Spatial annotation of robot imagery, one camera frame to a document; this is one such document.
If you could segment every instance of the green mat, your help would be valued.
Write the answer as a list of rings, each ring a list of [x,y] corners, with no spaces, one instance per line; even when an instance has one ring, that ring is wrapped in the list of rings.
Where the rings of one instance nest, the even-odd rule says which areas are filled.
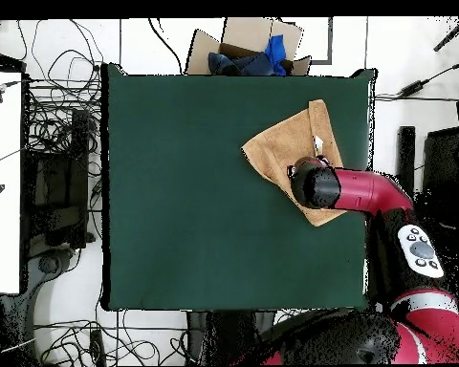
[[[321,98],[344,166],[364,169],[374,77],[124,76],[109,65],[102,302],[111,310],[363,307],[364,217],[313,227],[240,148]]]

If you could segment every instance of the towel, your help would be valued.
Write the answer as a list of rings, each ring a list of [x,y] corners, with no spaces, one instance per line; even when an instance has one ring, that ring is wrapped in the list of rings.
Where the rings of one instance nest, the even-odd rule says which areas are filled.
[[[287,166],[303,157],[316,155],[314,137],[323,141],[323,155],[334,167],[342,167],[328,111],[323,100],[310,101],[301,111],[253,137],[242,150],[253,168],[266,180],[278,185],[316,227],[337,218],[336,209],[313,209],[300,205],[294,198],[287,177]]]

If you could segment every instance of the black cable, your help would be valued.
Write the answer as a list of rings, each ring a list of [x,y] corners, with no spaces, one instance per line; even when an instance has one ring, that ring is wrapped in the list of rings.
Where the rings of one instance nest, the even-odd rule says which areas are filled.
[[[459,98],[443,98],[443,97],[389,97],[389,96],[375,96],[376,101],[396,101],[396,100],[425,100],[425,101],[459,101]]]
[[[27,44],[26,44],[26,39],[24,38],[24,33],[22,32],[22,28],[20,28],[19,20],[17,20],[17,27],[19,28],[20,37],[22,38],[22,42],[24,43],[24,48],[26,50],[26,52],[24,53],[24,56],[22,56],[22,58],[20,58],[19,60],[24,60],[27,57]]]
[[[119,365],[119,311],[116,311],[116,366]]]
[[[12,155],[15,155],[16,153],[19,153],[19,152],[21,152],[21,151],[25,151],[25,150],[28,149],[28,148],[29,148],[29,147],[26,146],[26,147],[24,147],[24,148],[17,149],[16,151],[13,151],[13,152],[9,153],[9,155],[6,155],[6,156],[4,156],[3,158],[0,158],[0,162],[1,162],[2,160],[6,159],[6,158],[8,158],[8,157],[10,157],[10,156],[12,156]]]
[[[397,96],[397,98],[395,99],[405,99],[405,98],[412,98],[410,97],[411,95],[414,95],[415,93],[418,93],[420,92],[424,86],[426,84],[428,84],[431,80],[433,80],[434,78],[438,77],[438,76],[441,76],[443,74],[445,74],[446,72],[449,72],[449,71],[453,71],[453,70],[456,70],[456,69],[459,69],[459,63],[456,63],[455,65],[452,65],[450,68],[447,68],[445,69],[444,71],[430,77],[430,78],[427,78],[425,80],[416,80],[414,81],[413,83],[410,83],[408,84],[407,86],[403,87],[402,90],[400,90],[396,95],[387,95],[387,94],[384,94],[384,95],[378,95],[378,97],[383,97],[383,96],[386,96],[386,97],[389,97],[389,96]]]
[[[153,27],[153,23],[151,22],[151,18],[148,18],[148,22],[149,22],[149,26],[151,27],[151,30],[153,30],[153,32],[155,33],[155,35],[158,36],[158,38],[164,43],[164,45],[168,48],[169,51],[171,51],[173,53],[173,55],[175,56],[175,58],[177,59],[177,63],[179,64],[179,71],[180,71],[180,74],[183,75],[184,73],[182,72],[182,65],[180,63],[180,59],[179,59],[179,56],[177,56],[177,54],[175,54],[175,52],[170,48],[170,46],[165,42],[165,40],[160,36],[160,34],[158,33],[158,31],[155,30],[155,27]]]

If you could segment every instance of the wire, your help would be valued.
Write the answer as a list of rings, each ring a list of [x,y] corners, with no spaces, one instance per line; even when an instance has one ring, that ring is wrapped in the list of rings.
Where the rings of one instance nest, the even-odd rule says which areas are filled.
[[[26,52],[24,53],[24,56],[22,56],[22,58],[20,58],[19,60],[24,60],[27,57],[27,44],[26,44],[26,39],[24,38],[24,33],[22,32],[22,28],[20,28],[19,20],[17,20],[17,27],[19,28],[20,37],[22,38],[22,42],[24,43],[24,48],[26,50]]]
[[[424,88],[426,84],[428,84],[431,80],[434,78],[441,76],[445,74],[446,72],[453,71],[459,69],[459,63],[456,63],[455,65],[452,65],[450,68],[445,69],[444,71],[438,73],[437,75],[434,75],[430,78],[427,78],[425,80],[417,80],[413,83],[408,84],[406,87],[404,87],[402,90],[400,90],[396,95],[389,95],[389,94],[382,94],[378,95],[378,97],[396,97],[394,99],[406,99],[406,98],[413,98],[410,97],[411,95],[418,93],[420,90]],[[439,100],[444,100],[444,101],[453,101],[453,99],[442,99],[442,98],[436,98]]]
[[[119,311],[116,312],[116,366],[119,365]]]
[[[18,348],[21,348],[22,346],[25,346],[25,345],[29,345],[31,342],[34,342],[34,341],[35,341],[35,337],[34,337],[33,339],[29,339],[29,340],[27,340],[27,341],[25,341],[25,342],[23,342],[23,343],[20,343],[20,344],[18,344],[18,345],[16,345],[16,346],[12,346],[12,347],[9,348],[9,349],[5,349],[5,350],[3,350],[3,351],[0,351],[0,354],[4,354],[5,352],[13,351],[13,350],[18,349]]]
[[[149,26],[151,27],[151,30],[153,30],[153,32],[155,33],[155,35],[158,36],[158,38],[164,43],[164,45],[168,48],[169,51],[171,51],[173,53],[173,55],[175,56],[175,58],[177,59],[177,63],[179,64],[179,71],[180,71],[180,74],[183,75],[184,73],[182,72],[182,65],[180,63],[180,59],[179,59],[179,56],[177,56],[177,54],[175,54],[175,52],[170,48],[170,46],[165,42],[165,40],[160,36],[160,34],[158,33],[158,31],[155,30],[155,27],[153,27],[153,23],[151,22],[151,18],[148,18],[148,22],[149,22]]]
[[[425,100],[425,101],[459,101],[459,98],[444,98],[444,97],[390,97],[390,96],[375,96],[376,101],[396,101],[396,100]]]
[[[21,152],[21,151],[24,151],[24,150],[26,150],[26,149],[28,149],[27,146],[24,147],[24,148],[21,148],[21,149],[17,149],[16,151],[14,151],[14,152],[12,152],[12,153],[9,153],[9,155],[6,155],[6,156],[4,156],[3,158],[0,158],[0,162],[1,162],[2,160],[6,159],[6,158],[8,158],[8,157],[10,157],[10,156],[12,156],[12,155],[15,155],[16,153],[19,153],[19,152]]]

